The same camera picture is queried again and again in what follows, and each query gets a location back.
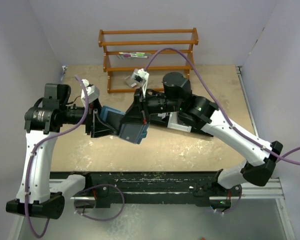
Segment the blue card holder wallet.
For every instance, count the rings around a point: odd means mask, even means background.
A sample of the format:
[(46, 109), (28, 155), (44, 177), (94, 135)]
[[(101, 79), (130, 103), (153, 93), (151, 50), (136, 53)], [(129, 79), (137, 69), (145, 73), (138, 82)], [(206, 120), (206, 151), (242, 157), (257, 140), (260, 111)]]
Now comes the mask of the blue card holder wallet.
[(133, 144), (140, 144), (142, 139), (146, 138), (149, 125), (143, 123), (120, 123), (125, 112), (114, 109), (109, 106), (103, 106), (100, 112), (100, 118), (116, 130), (120, 139)]

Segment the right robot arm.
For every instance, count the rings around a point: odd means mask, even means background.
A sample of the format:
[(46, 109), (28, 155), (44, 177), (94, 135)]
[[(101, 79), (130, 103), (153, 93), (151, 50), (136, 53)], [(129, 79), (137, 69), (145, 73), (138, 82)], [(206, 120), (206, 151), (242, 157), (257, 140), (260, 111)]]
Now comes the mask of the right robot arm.
[(119, 122), (119, 138), (139, 144), (146, 137), (152, 115), (177, 113), (182, 123), (220, 139), (244, 157), (242, 163), (217, 172), (212, 183), (216, 195), (223, 196), (243, 183), (267, 184), (283, 148), (280, 142), (263, 140), (226, 118), (216, 102), (193, 94), (190, 81), (181, 73), (167, 73), (162, 83), (163, 92), (135, 91), (133, 103)]

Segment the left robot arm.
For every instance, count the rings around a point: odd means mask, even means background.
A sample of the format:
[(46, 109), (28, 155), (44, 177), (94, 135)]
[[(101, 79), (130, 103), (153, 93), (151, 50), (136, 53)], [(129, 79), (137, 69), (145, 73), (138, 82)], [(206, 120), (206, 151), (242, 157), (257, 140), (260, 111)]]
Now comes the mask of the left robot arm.
[(44, 96), (24, 116), (26, 131), (26, 158), (23, 176), (15, 199), (6, 203), (10, 214), (27, 218), (57, 220), (65, 202), (76, 195), (88, 196), (91, 192), (107, 195), (111, 185), (94, 180), (93, 172), (70, 172), (64, 180), (50, 185), (53, 151), (58, 137), (85, 126), (86, 134), (93, 136), (99, 130), (102, 136), (114, 133), (104, 120), (99, 102), (99, 89), (84, 79), (82, 107), (69, 102), (71, 87), (67, 84), (46, 84)]

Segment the white card in tray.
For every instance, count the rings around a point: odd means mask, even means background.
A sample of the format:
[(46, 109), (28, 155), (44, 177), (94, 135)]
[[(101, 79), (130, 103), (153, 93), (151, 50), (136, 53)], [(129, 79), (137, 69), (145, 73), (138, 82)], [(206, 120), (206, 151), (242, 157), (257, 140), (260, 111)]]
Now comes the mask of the white card in tray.
[(170, 113), (169, 113), (169, 112), (158, 113), (157, 116), (160, 117), (161, 119), (164, 119), (164, 118), (166, 118), (166, 117), (169, 117), (169, 116), (170, 116)]

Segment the small clear plastic box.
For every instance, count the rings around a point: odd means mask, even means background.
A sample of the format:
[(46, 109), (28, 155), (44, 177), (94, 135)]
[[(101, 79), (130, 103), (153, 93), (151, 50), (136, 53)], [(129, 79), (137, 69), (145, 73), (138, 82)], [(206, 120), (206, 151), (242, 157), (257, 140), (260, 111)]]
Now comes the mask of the small clear plastic box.
[(130, 87), (130, 88), (135, 88), (138, 86), (138, 83), (135, 81), (135, 79), (131, 76), (127, 76), (124, 79), (125, 83)]

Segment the black and white organizer tray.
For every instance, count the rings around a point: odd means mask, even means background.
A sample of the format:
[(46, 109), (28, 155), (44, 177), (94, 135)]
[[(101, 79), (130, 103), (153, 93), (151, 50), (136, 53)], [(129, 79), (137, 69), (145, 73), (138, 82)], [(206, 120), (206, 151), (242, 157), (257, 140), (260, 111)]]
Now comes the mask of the black and white organizer tray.
[(161, 113), (155, 113), (155, 114), (149, 115), (150, 123), (152, 125), (161, 126), (161, 127), (165, 127), (168, 129), (182, 131), (182, 132), (186, 132), (186, 133), (194, 133), (194, 134), (204, 135), (204, 136), (208, 136), (208, 137), (212, 137), (212, 138), (214, 137), (212, 134), (204, 132), (201, 129), (197, 129), (193, 126), (183, 123), (179, 119), (179, 115), (177, 112), (169, 112), (169, 116), (167, 116), (164, 119), (161, 119), (160, 117), (158, 117), (158, 114), (161, 114)]

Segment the green marker pen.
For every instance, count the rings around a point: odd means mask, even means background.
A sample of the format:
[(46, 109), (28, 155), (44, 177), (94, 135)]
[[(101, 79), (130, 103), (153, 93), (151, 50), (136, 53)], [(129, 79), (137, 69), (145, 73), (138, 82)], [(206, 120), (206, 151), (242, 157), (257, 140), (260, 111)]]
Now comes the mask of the green marker pen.
[(130, 52), (130, 55), (136, 55), (136, 56), (150, 56), (152, 55), (152, 53), (148, 53), (148, 52)]

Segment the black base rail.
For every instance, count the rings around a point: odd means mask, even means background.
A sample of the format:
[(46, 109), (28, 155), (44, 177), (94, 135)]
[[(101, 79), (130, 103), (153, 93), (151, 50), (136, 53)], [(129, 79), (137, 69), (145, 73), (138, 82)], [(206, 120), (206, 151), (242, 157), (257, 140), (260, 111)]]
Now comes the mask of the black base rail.
[(74, 199), (95, 208), (112, 204), (195, 205), (197, 207), (228, 208), (230, 200), (240, 196), (235, 185), (224, 189), (217, 185), (215, 171), (92, 171), (84, 193)]

